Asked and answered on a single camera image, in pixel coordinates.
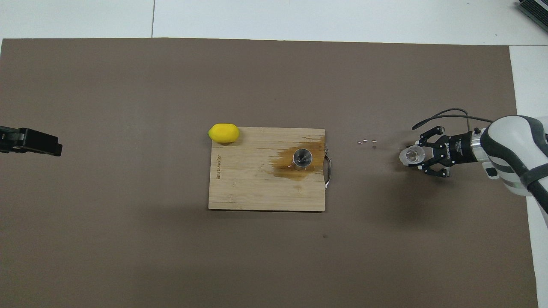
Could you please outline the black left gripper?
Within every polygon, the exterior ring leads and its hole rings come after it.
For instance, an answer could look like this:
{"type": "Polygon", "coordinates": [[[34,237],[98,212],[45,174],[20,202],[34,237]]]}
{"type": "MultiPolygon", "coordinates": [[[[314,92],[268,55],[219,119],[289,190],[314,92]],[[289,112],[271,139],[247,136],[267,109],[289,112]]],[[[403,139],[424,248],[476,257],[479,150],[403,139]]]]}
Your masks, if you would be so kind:
{"type": "Polygon", "coordinates": [[[0,151],[2,153],[24,153],[24,150],[18,148],[19,141],[21,141],[21,148],[27,151],[55,157],[62,155],[63,146],[55,135],[30,128],[22,128],[20,133],[19,129],[0,127],[0,151]]]}

